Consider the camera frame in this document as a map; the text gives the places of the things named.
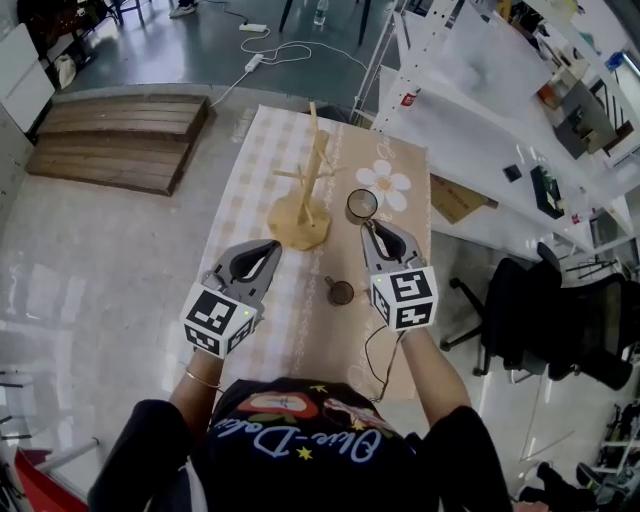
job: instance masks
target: flower pattern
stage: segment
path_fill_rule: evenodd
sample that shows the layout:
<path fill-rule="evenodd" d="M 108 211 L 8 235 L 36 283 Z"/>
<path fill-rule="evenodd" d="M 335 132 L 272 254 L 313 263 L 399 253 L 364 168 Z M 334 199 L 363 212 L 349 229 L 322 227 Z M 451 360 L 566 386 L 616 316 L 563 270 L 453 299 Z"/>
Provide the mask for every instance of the flower pattern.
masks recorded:
<path fill-rule="evenodd" d="M 407 209 L 407 200 L 401 191 L 411 188 L 411 181 L 402 173 L 391 173 L 391 164 L 386 160 L 376 160 L 373 162 L 373 169 L 358 169 L 356 179 L 369 187 L 378 200 L 380 208 L 385 199 L 389 206 L 397 212 Z"/>

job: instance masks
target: wooden pallet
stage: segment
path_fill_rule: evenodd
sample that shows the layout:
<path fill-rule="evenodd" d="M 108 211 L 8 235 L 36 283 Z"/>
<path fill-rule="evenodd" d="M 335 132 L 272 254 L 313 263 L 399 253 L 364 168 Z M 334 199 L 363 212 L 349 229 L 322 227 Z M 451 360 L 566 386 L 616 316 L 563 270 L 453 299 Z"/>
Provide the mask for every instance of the wooden pallet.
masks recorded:
<path fill-rule="evenodd" d="M 44 138 L 27 172 L 170 196 L 182 177 L 186 142 L 73 137 Z"/>
<path fill-rule="evenodd" d="M 207 99 L 202 96 L 119 96 L 57 104 L 38 134 L 193 142 L 206 118 Z"/>
<path fill-rule="evenodd" d="M 207 111 L 206 98 L 176 95 L 56 105 L 27 172 L 170 196 Z"/>

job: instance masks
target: power strip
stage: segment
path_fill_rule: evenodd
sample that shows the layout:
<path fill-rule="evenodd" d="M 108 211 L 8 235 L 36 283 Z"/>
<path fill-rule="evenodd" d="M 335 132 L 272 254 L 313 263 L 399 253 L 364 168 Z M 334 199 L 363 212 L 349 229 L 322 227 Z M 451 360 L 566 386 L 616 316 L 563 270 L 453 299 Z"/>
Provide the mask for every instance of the power strip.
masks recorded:
<path fill-rule="evenodd" d="M 240 25 L 240 30 L 243 32 L 259 32 L 262 33 L 267 30 L 266 25 L 259 25 L 258 23 L 245 23 L 244 25 Z"/>
<path fill-rule="evenodd" d="M 263 54 L 258 53 L 257 55 L 254 55 L 253 58 L 249 62 L 247 62 L 247 65 L 244 67 L 244 70 L 247 73 L 251 73 L 254 69 L 258 67 L 258 64 L 262 62 L 262 59 L 264 59 Z"/>

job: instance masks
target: white cable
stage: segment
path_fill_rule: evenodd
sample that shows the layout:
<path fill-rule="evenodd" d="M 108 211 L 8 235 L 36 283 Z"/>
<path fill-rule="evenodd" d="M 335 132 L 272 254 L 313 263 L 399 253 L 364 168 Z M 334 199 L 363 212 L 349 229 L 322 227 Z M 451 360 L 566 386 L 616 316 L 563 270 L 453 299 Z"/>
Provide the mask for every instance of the white cable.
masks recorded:
<path fill-rule="evenodd" d="M 266 39 L 267 37 L 269 37 L 270 34 L 271 34 L 271 29 L 267 29 L 267 33 L 265 35 L 263 35 L 263 36 L 250 37 L 249 39 L 245 39 L 245 41 L 240 45 L 240 49 L 245 53 L 251 53 L 253 55 L 256 55 L 258 53 L 265 54 L 265 53 L 275 52 L 273 57 L 271 57 L 271 58 L 265 57 L 264 59 L 262 59 L 262 64 L 266 64 L 267 66 L 275 66 L 276 64 L 282 64 L 283 62 L 297 62 L 299 60 L 308 60 L 308 59 L 310 59 L 311 55 L 312 55 L 312 52 L 311 52 L 311 48 L 309 48 L 308 46 L 305 46 L 307 44 L 316 45 L 316 46 L 324 46 L 325 48 L 328 48 L 329 50 L 333 50 L 334 52 L 338 52 L 338 53 L 341 53 L 343 55 L 346 55 L 352 61 L 357 62 L 358 64 L 360 64 L 365 69 L 365 71 L 367 69 L 367 66 L 365 66 L 362 62 L 360 62 L 355 57 L 352 57 L 351 55 L 349 55 L 347 52 L 342 51 L 342 50 L 338 50 L 337 48 L 334 48 L 333 46 L 329 46 L 329 45 L 324 44 L 324 43 L 316 43 L 314 41 L 289 41 L 287 43 L 281 44 L 277 48 L 273 48 L 271 50 L 260 50 L 260 51 L 247 50 L 244 47 L 244 45 L 247 44 L 249 41 L 257 41 L 259 39 Z M 278 52 L 280 52 L 280 50 L 284 50 L 286 48 L 303 48 L 303 49 L 307 50 L 309 52 L 309 54 L 306 57 L 298 57 L 298 58 L 295 58 L 295 59 L 277 60 Z"/>
<path fill-rule="evenodd" d="M 222 96 L 220 96 L 220 98 L 218 99 L 218 101 L 216 101 L 216 102 L 212 103 L 212 104 L 211 104 L 211 106 L 212 106 L 212 107 L 215 107 L 218 103 L 220 103 L 223 99 L 225 99 L 225 97 L 227 96 L 227 94 L 229 94 L 229 93 L 231 92 L 231 90 L 232 90 L 236 85 L 238 85 L 240 82 L 242 82 L 248 74 L 249 74 L 249 71 L 247 71 L 244 75 L 242 75 L 242 76 L 238 79 L 238 81 L 237 81 L 235 84 L 233 84 L 231 87 L 229 87 L 229 88 L 224 92 L 224 94 L 223 94 Z"/>

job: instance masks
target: person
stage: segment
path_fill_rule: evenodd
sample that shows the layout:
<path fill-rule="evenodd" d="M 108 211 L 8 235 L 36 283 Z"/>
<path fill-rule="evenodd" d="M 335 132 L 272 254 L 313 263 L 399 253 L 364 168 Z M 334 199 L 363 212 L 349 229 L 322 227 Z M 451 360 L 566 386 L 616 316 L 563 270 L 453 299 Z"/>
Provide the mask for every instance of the person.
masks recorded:
<path fill-rule="evenodd" d="M 179 0 L 178 7 L 169 13 L 169 18 L 180 18 L 193 12 L 196 12 L 195 0 Z"/>
<path fill-rule="evenodd" d="M 494 445 L 455 369 L 424 328 L 398 343 L 430 425 L 424 439 L 398 435 L 342 383 L 239 380 L 212 416 L 224 361 L 197 350 L 168 402 L 134 407 L 89 509 L 406 503 L 436 511 L 441 500 L 447 511 L 512 512 Z"/>
<path fill-rule="evenodd" d="M 535 470 L 536 476 L 544 483 L 544 490 L 527 486 L 520 492 L 520 501 L 545 503 L 553 512 L 583 512 L 598 508 L 593 492 L 568 484 L 548 462 L 541 462 Z"/>

